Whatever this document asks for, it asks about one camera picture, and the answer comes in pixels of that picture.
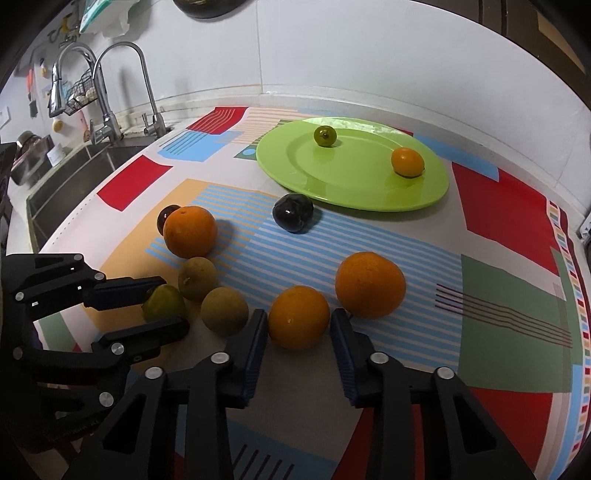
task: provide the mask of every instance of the faucet handle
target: faucet handle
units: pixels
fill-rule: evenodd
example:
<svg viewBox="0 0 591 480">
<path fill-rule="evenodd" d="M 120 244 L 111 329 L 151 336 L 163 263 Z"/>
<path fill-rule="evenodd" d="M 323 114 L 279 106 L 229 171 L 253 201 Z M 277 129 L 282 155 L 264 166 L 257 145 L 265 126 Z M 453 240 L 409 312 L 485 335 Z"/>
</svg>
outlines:
<svg viewBox="0 0 591 480">
<path fill-rule="evenodd" d="M 90 134 L 90 139 L 92 140 L 92 143 L 95 143 L 95 121 L 91 118 L 90 122 L 89 122 L 89 128 L 88 128 L 89 134 Z"/>
<path fill-rule="evenodd" d="M 156 132 L 156 126 L 154 124 L 150 125 L 148 123 L 148 115 L 146 113 L 142 113 L 142 119 L 144 120 L 144 125 L 146 126 L 146 128 L 144 128 L 144 135 L 146 137 L 154 135 Z"/>
</svg>

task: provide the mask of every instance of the colorful border pattern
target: colorful border pattern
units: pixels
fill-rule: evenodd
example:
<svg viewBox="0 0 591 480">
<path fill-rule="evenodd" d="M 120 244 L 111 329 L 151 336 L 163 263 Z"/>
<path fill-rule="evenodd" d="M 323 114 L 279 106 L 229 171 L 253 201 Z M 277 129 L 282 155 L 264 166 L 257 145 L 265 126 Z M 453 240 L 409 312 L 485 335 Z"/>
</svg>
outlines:
<svg viewBox="0 0 591 480">
<path fill-rule="evenodd" d="M 577 311 L 579 314 L 579 322 L 581 328 L 581 343 L 583 344 L 583 381 L 584 381 L 584 389 L 582 389 L 582 394 L 580 398 L 580 416 L 579 422 L 577 425 L 576 435 L 574 437 L 574 445 L 572 446 L 569 454 L 568 463 L 572 461 L 574 456 L 578 453 L 582 440 L 585 435 L 585 428 L 587 426 L 587 415 L 589 410 L 589 400 L 590 400 L 590 384 L 591 384 L 591 343 L 589 340 L 589 323 L 587 319 L 587 309 L 588 305 L 586 299 L 583 295 L 584 285 L 582 284 L 582 279 L 579 279 L 579 275 L 577 273 L 577 268 L 575 267 L 576 260 L 574 259 L 573 255 L 569 251 L 569 245 L 567 243 L 567 233 L 563 231 L 561 227 L 561 216 L 564 215 L 558 206 L 548 200 L 547 202 L 547 214 L 554 229 L 554 236 L 556 237 L 556 241 L 560 246 L 560 253 L 564 259 L 564 263 L 567 266 L 569 271 L 569 280 L 570 284 L 573 287 L 573 293 L 577 300 Z"/>
</svg>

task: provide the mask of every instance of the green plate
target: green plate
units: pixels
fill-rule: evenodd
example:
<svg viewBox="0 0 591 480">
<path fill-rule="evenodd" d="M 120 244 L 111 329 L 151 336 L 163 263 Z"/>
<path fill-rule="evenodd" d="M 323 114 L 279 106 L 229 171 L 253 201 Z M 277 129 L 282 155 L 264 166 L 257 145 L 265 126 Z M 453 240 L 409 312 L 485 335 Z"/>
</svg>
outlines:
<svg viewBox="0 0 591 480">
<path fill-rule="evenodd" d="M 319 147 L 314 130 L 330 125 L 332 147 Z M 420 177 L 394 173 L 390 157 L 398 147 L 418 151 Z M 447 192 L 447 168 L 419 140 L 386 125 L 355 118 L 309 118 L 276 127 L 256 148 L 261 168 L 285 188 L 323 202 L 377 212 L 406 212 L 436 203 Z"/>
</svg>

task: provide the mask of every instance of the orange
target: orange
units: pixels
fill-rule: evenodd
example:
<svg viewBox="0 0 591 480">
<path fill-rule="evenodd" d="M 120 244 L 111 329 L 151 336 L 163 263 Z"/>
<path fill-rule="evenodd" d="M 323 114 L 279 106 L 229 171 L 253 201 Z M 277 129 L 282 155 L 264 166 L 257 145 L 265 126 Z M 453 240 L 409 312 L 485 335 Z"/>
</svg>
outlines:
<svg viewBox="0 0 591 480">
<path fill-rule="evenodd" d="M 403 177 L 418 177 L 425 170 L 421 154 L 412 148 L 400 147 L 392 152 L 392 168 Z"/>
<path fill-rule="evenodd" d="M 205 208 L 181 207 L 164 222 L 163 237 L 177 257 L 205 257 L 216 243 L 217 224 Z"/>
<path fill-rule="evenodd" d="M 329 304 L 311 287 L 283 291 L 269 312 L 269 336 L 288 350 L 305 350 L 320 340 L 330 320 Z"/>
<path fill-rule="evenodd" d="M 406 280 L 398 266 L 373 252 L 358 252 L 341 263 L 335 278 L 336 296 L 356 317 L 389 315 L 404 299 Z"/>
</svg>

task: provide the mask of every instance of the kitchen faucet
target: kitchen faucet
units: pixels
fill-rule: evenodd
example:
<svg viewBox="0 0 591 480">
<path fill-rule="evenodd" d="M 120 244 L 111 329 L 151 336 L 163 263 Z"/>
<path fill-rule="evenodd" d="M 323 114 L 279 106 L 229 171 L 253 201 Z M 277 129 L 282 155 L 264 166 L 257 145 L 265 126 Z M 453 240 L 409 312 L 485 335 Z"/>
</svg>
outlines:
<svg viewBox="0 0 591 480">
<path fill-rule="evenodd" d="M 156 101 L 154 100 L 154 92 L 152 91 L 152 86 L 150 84 L 150 77 L 148 76 L 148 67 L 146 66 L 146 59 L 144 57 L 144 52 L 139 48 L 135 43 L 129 41 L 120 41 L 117 43 L 113 43 L 109 47 L 105 49 L 103 53 L 99 55 L 95 66 L 92 70 L 92 79 L 96 83 L 96 79 L 100 79 L 100 61 L 103 59 L 105 54 L 112 48 L 115 47 L 130 47 L 133 48 L 137 54 L 139 55 L 139 60 L 142 64 L 142 72 L 144 74 L 144 82 L 146 84 L 146 90 L 148 91 L 148 97 L 150 99 L 150 105 L 152 106 L 152 124 L 148 124 L 148 116 L 144 113 L 142 114 L 142 119 L 144 119 L 144 134 L 145 135 L 153 135 L 156 134 L 156 138 L 160 138 L 166 135 L 166 125 L 164 124 L 164 119 L 162 118 L 162 114 L 158 112 L 156 108 Z"/>
<path fill-rule="evenodd" d="M 103 77 L 102 69 L 96 60 L 94 52 L 88 45 L 82 42 L 73 42 L 65 46 L 57 57 L 56 62 L 53 64 L 51 70 L 51 94 L 49 98 L 49 116 L 55 117 L 65 111 L 64 99 L 61 91 L 61 65 L 64 58 L 72 51 L 79 52 L 88 63 L 91 71 L 93 72 L 93 82 L 95 84 L 96 96 L 100 110 L 103 113 L 103 127 L 94 131 L 92 120 L 90 121 L 91 127 L 91 139 L 94 144 L 103 141 L 109 137 L 111 143 L 117 142 L 122 138 L 121 129 L 115 118 L 115 114 L 111 111 L 109 106 L 109 99 L 107 97 L 107 91 L 105 87 L 105 79 Z"/>
</svg>

